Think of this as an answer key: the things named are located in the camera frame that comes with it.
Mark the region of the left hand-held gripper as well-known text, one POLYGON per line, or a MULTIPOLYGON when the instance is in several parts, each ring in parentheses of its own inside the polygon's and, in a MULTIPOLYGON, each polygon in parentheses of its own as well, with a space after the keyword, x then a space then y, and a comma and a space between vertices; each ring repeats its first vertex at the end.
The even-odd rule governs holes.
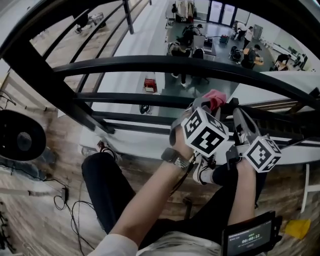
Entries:
POLYGON ((212 116, 211 100, 206 97, 196 98, 192 106, 187 108, 175 120, 170 129, 169 143, 173 147, 176 142, 176 128, 183 129, 184 141, 187 146, 205 157, 212 156, 218 148, 229 140, 229 130, 219 120, 221 108, 217 107, 212 116))

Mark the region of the person's left hand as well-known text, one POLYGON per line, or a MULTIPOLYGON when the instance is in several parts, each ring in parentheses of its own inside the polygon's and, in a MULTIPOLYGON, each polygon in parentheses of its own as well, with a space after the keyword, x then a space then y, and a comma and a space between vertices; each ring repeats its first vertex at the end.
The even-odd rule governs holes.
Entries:
POLYGON ((194 150, 185 143, 183 128, 181 126, 175 129, 175 144, 172 147, 187 160, 190 160, 194 153, 194 150))

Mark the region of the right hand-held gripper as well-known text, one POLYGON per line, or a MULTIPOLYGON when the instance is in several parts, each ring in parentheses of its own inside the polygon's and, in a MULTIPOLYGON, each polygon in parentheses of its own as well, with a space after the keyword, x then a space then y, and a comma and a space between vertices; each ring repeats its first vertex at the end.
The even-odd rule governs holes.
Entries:
POLYGON ((282 157, 279 147, 270 138, 260 136, 254 120, 241 108, 233 110, 233 122, 237 138, 236 145, 226 152, 227 169, 246 159, 257 173, 269 172, 282 157))

